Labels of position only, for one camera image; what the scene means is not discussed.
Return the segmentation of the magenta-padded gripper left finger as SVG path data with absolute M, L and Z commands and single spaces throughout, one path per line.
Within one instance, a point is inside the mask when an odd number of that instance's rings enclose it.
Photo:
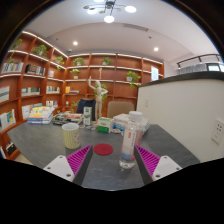
M 44 170 L 81 186 L 92 155 L 93 146 L 89 145 L 69 156 L 57 156 Z

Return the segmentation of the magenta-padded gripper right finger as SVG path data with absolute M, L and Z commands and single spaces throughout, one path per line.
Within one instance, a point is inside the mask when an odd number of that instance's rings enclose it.
M 140 146 L 135 146 L 134 155 L 145 185 L 181 170 L 169 156 L 158 156 Z

